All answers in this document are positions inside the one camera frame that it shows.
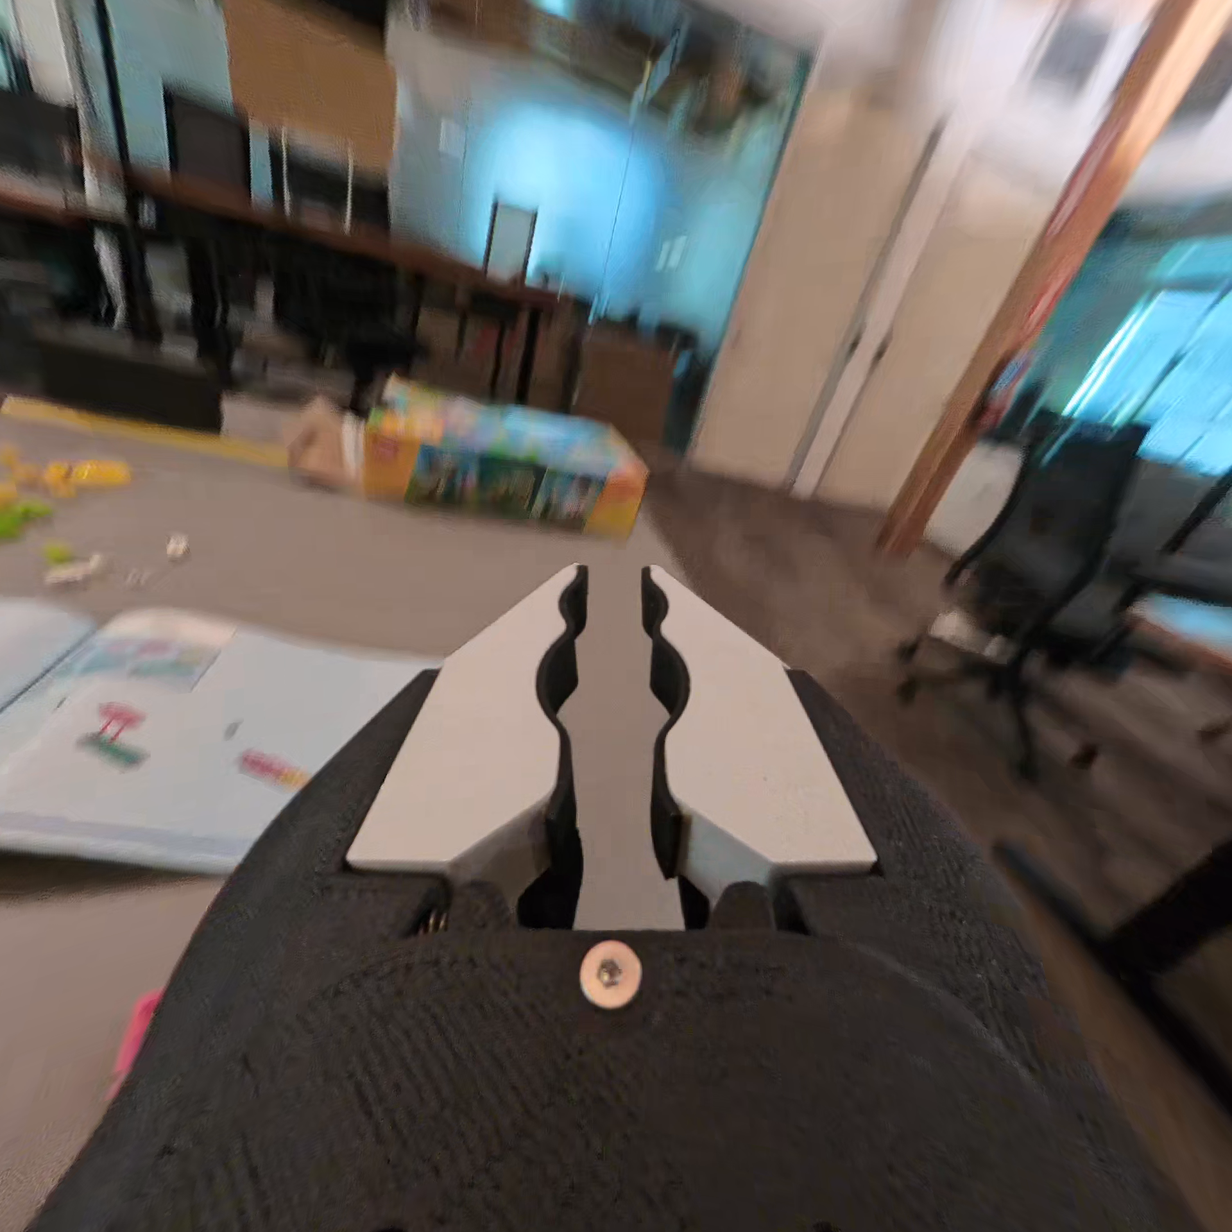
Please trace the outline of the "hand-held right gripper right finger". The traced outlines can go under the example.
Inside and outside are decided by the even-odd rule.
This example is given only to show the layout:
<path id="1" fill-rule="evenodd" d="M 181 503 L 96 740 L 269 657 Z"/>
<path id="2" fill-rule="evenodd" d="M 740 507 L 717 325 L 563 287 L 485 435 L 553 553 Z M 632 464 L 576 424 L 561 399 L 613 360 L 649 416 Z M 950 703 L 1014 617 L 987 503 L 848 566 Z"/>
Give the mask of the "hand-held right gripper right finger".
<path id="1" fill-rule="evenodd" d="M 659 564 L 640 574 L 653 738 L 649 836 L 661 875 L 715 906 L 732 885 L 861 879 L 877 854 L 800 684 L 778 655 Z"/>

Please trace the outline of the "white double door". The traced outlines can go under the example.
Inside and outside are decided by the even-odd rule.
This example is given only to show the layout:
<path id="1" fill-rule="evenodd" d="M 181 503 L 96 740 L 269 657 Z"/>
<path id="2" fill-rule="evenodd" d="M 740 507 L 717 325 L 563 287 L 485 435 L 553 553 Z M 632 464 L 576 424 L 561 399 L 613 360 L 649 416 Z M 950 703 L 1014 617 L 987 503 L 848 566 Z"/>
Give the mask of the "white double door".
<path id="1" fill-rule="evenodd" d="M 778 162 L 686 460 L 884 511 L 1056 190 L 965 133 L 813 86 Z"/>

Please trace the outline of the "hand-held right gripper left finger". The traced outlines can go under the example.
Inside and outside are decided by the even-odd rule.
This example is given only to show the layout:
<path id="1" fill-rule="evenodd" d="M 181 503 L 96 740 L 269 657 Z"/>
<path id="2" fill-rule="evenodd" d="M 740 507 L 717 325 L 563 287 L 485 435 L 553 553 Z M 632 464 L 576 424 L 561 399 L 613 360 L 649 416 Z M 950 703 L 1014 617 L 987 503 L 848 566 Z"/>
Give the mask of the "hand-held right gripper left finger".
<path id="1" fill-rule="evenodd" d="M 495 885 L 524 927 L 570 927 L 582 886 L 572 744 L 590 570 L 568 564 L 443 659 L 347 867 Z"/>

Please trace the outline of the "long wooden desk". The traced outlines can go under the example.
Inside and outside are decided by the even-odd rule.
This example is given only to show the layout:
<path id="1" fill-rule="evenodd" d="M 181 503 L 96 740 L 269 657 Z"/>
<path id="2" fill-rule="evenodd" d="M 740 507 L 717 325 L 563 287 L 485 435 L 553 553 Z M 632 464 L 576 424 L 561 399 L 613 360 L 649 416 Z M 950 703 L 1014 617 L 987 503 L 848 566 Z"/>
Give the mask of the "long wooden desk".
<path id="1" fill-rule="evenodd" d="M 514 312 L 520 331 L 520 354 L 512 393 L 505 401 L 532 403 L 532 377 L 537 343 L 545 320 L 572 300 L 572 296 L 543 287 L 497 281 L 482 268 L 445 254 L 443 250 L 372 225 L 343 229 L 287 216 L 268 204 L 256 204 L 237 189 L 219 187 L 198 177 L 165 173 L 146 165 L 119 165 L 102 162 L 102 169 L 117 173 L 123 190 L 136 200 L 152 200 L 179 223 L 204 221 L 210 231 L 239 231 L 264 241 L 283 239 L 320 250 L 381 264 L 401 273 L 443 281 L 466 293 L 472 300 L 483 295 L 501 300 Z M 1 212 L 34 217 L 55 225 L 123 227 L 131 217 L 121 206 L 88 204 L 82 192 L 73 192 L 46 177 L 27 177 L 9 167 L 1 169 Z"/>

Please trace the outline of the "pink lego piece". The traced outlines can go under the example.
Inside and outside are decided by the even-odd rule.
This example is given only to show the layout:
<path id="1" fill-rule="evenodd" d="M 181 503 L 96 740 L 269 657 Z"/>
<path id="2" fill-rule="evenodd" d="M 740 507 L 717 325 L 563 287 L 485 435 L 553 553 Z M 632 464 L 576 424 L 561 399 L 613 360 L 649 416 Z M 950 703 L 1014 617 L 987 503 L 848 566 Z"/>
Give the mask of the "pink lego piece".
<path id="1" fill-rule="evenodd" d="M 106 1100 L 113 1100 L 119 1087 L 129 1077 L 163 993 L 165 989 L 152 989 L 133 1002 L 111 1062 Z"/>

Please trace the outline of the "yellow lego pieces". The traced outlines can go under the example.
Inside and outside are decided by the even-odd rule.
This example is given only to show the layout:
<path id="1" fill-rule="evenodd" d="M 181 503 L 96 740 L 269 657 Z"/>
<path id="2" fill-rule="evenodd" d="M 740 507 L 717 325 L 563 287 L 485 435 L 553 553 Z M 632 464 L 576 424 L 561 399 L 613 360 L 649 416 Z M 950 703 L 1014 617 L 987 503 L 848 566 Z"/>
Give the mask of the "yellow lego pieces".
<path id="1" fill-rule="evenodd" d="M 133 474 L 121 458 L 54 458 L 34 462 L 17 447 L 1 443 L 1 499 L 13 501 L 19 493 L 44 493 L 69 499 L 82 491 L 123 489 Z"/>

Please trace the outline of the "black office chair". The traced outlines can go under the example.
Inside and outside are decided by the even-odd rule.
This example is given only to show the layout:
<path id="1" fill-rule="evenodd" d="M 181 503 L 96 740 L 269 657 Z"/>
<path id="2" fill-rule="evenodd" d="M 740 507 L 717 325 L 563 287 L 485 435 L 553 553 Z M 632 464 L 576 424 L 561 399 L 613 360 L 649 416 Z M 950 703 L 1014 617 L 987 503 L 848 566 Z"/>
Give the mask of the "black office chair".
<path id="1" fill-rule="evenodd" d="M 1031 433 L 1008 497 L 983 534 L 950 564 L 954 607 L 896 647 L 896 696 L 977 680 L 1008 707 L 1016 773 L 1039 775 L 1029 705 L 1056 715 L 1046 671 L 1116 682 L 1133 661 L 1129 584 L 1108 574 L 1116 522 L 1137 474 L 1145 424 L 1056 418 Z M 946 669 L 910 667 L 927 644 L 944 645 Z"/>

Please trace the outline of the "colourful lego box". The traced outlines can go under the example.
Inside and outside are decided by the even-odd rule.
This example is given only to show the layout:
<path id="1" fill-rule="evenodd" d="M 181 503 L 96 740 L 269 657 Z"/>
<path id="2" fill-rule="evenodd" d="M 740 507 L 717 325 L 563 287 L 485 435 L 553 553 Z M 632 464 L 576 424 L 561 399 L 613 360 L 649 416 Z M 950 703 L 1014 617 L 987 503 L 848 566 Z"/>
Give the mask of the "colourful lego box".
<path id="1" fill-rule="evenodd" d="M 649 470 L 609 424 L 387 377 L 347 437 L 364 497 L 626 537 Z"/>

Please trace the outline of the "small white lego pieces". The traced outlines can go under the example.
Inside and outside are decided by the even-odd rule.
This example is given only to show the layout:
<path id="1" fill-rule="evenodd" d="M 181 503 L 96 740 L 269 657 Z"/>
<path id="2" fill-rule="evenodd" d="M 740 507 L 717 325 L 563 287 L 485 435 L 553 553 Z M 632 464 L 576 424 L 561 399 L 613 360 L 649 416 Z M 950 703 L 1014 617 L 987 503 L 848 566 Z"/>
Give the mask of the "small white lego pieces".
<path id="1" fill-rule="evenodd" d="M 185 534 L 171 534 L 158 561 L 134 563 L 121 568 L 121 584 L 140 590 L 161 576 L 167 568 L 185 563 L 192 543 Z M 40 545 L 42 586 L 48 590 L 73 590 L 90 586 L 117 566 L 117 559 L 104 551 L 79 551 L 67 541 L 46 541 Z"/>

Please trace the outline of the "lego instruction booklet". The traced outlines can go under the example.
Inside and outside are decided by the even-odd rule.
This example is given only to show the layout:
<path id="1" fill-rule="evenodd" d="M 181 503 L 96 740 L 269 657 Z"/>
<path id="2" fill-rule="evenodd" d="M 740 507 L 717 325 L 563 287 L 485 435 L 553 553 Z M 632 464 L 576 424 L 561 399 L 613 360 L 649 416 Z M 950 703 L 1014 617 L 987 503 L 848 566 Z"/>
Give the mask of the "lego instruction booklet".
<path id="1" fill-rule="evenodd" d="M 183 609 L 1 599 L 1 854 L 231 871 L 439 659 Z"/>

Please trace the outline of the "brown paper bag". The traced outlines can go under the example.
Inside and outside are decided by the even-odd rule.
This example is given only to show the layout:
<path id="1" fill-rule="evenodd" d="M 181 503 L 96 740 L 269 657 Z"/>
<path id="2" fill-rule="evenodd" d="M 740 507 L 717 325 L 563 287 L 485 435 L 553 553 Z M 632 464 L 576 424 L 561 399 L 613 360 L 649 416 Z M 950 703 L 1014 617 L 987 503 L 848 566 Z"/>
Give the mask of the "brown paper bag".
<path id="1" fill-rule="evenodd" d="M 322 489 L 362 495 L 366 420 L 316 393 L 285 439 L 287 472 Z"/>

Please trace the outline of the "wooden post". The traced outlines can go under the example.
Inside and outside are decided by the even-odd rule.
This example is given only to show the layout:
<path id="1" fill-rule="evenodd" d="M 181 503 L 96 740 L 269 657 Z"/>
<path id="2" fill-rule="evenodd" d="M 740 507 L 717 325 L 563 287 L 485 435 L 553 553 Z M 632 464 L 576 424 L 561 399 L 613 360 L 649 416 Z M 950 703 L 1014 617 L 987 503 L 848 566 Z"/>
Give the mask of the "wooden post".
<path id="1" fill-rule="evenodd" d="M 1006 291 L 875 537 L 910 555 L 991 420 L 994 377 L 1035 343 L 1135 169 L 1230 23 L 1228 2 L 1160 2 L 1085 152 Z"/>

